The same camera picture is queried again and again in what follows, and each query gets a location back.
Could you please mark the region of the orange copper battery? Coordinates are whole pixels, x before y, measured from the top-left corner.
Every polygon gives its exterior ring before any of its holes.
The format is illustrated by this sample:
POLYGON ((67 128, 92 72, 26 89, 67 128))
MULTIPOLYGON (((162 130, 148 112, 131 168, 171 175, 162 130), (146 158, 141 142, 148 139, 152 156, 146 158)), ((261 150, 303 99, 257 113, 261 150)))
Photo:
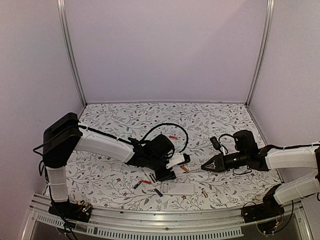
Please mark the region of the orange copper battery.
POLYGON ((181 165, 180 168, 181 168, 182 170, 184 170, 185 173, 188 173, 188 172, 189 172, 189 170, 188 170, 185 166, 183 166, 183 165, 181 165))

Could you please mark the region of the white remote control back up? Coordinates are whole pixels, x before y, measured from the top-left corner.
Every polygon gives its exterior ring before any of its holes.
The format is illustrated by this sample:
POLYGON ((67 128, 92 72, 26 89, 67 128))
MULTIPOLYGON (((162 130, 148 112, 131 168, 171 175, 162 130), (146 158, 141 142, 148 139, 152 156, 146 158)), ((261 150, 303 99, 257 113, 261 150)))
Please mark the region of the white remote control back up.
POLYGON ((193 183, 163 183, 160 192, 170 196, 192 196, 195 194, 195 187, 193 183))

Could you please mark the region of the white remote with display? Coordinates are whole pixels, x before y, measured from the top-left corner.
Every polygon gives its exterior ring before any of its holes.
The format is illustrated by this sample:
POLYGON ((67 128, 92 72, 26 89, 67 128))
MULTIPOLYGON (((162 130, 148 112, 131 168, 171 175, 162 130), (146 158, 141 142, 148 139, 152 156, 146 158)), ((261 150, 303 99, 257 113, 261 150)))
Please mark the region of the white remote with display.
POLYGON ((161 182, 156 179, 156 175, 153 170, 149 168, 142 168, 142 171, 154 187, 161 185, 161 182))

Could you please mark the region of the red orange battery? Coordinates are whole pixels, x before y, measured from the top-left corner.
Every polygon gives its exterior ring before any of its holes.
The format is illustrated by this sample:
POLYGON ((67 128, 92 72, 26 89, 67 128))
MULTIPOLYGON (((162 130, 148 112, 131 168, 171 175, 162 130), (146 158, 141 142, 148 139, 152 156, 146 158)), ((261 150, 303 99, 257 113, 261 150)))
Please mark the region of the red orange battery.
POLYGON ((150 182, 150 181, 147 181, 147 180, 140 180, 140 182, 145 183, 145 184, 148 184, 148 185, 151 185, 151 182, 150 182))
POLYGON ((172 136, 172 135, 170 135, 170 136, 169 136, 169 138, 171 138, 171 139, 175 139, 175 140, 177 140, 177 139, 178 139, 178 137, 177 137, 177 136, 172 136))

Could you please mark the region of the white battery cover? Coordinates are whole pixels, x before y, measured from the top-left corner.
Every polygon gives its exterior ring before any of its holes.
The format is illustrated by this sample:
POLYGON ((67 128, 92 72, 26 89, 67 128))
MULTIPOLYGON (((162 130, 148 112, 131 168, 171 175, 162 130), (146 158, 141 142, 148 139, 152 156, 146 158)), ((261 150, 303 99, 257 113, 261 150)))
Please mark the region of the white battery cover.
POLYGON ((122 163, 121 162, 114 162, 112 165, 112 170, 119 172, 122 168, 122 163))

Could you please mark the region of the white remote with green logo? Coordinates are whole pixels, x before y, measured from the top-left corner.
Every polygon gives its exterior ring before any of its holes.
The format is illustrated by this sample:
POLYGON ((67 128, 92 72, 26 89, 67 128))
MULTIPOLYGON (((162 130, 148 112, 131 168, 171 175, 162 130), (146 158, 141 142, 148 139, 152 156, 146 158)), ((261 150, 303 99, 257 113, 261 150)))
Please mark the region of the white remote with green logo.
POLYGON ((174 174, 175 174, 176 178, 181 178, 184 176, 183 172, 174 171, 174 174))

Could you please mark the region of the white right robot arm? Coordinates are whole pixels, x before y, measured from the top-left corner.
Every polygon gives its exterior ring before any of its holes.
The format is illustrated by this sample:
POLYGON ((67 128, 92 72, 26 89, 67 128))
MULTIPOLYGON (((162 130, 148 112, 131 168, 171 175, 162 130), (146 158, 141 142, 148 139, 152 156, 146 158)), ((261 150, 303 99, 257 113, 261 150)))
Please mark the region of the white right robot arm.
POLYGON ((273 144, 258 148, 254 135, 249 130, 240 130, 231 135, 235 143, 235 153, 219 154, 201 165, 204 171, 221 173, 243 166, 267 172, 286 168, 310 168, 313 172, 291 182, 271 188, 263 197, 258 213, 269 218, 278 206, 298 198, 320 192, 320 143, 313 142, 292 146, 273 144))

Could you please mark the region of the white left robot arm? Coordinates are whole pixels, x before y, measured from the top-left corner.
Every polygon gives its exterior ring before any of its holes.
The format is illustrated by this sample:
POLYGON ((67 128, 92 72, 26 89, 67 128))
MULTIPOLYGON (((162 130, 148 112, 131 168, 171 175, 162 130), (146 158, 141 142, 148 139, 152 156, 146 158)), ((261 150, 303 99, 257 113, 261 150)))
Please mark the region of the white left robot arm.
POLYGON ((48 178, 51 200, 63 216, 74 213, 69 202, 66 165, 73 151, 84 151, 111 157, 126 165, 154 171, 159 182, 176 178, 174 166, 191 161, 184 150, 176 151, 171 140, 158 134, 152 139, 119 138, 79 122, 76 113, 69 112, 48 127, 43 133, 43 143, 32 150, 42 157, 48 178))

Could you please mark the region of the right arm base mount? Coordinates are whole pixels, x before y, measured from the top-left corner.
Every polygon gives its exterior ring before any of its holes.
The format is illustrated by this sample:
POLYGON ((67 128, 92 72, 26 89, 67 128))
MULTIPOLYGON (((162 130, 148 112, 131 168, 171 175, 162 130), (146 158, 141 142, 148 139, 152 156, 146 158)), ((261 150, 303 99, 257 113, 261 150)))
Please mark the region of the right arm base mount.
POLYGON ((263 235, 273 235, 283 222, 285 213, 282 205, 273 203, 256 204, 247 202, 241 209, 245 223, 256 222, 257 230, 263 235))

